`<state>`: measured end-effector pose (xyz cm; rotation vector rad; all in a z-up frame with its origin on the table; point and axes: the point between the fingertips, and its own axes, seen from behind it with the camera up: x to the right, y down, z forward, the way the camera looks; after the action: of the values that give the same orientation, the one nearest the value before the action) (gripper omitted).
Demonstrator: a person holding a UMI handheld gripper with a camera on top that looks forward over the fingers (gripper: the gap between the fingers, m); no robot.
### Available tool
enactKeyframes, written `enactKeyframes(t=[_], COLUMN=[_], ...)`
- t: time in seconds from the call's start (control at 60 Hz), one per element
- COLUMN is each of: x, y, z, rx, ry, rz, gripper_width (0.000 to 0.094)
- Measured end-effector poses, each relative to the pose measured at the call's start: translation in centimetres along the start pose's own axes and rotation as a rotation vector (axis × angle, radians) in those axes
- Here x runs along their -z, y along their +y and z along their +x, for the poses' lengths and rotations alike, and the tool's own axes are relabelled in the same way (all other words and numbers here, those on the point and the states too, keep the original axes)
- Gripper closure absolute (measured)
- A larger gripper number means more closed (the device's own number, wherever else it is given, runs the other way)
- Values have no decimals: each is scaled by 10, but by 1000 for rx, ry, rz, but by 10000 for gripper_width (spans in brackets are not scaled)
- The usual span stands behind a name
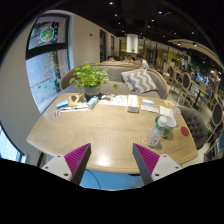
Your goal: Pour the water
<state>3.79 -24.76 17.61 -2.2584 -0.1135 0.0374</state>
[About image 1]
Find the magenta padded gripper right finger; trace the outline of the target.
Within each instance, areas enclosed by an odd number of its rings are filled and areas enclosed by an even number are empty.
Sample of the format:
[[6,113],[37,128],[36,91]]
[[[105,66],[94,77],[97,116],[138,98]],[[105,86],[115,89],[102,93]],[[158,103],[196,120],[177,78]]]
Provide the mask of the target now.
[[133,144],[132,154],[136,160],[141,178],[145,185],[182,169],[182,167],[167,154],[158,155],[136,143]]

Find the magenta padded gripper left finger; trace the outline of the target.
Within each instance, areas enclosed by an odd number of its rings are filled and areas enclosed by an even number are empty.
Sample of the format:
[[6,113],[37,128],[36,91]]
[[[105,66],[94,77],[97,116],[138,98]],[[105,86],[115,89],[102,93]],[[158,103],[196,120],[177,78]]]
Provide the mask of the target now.
[[90,155],[91,144],[88,143],[66,155],[55,156],[42,169],[79,185]]

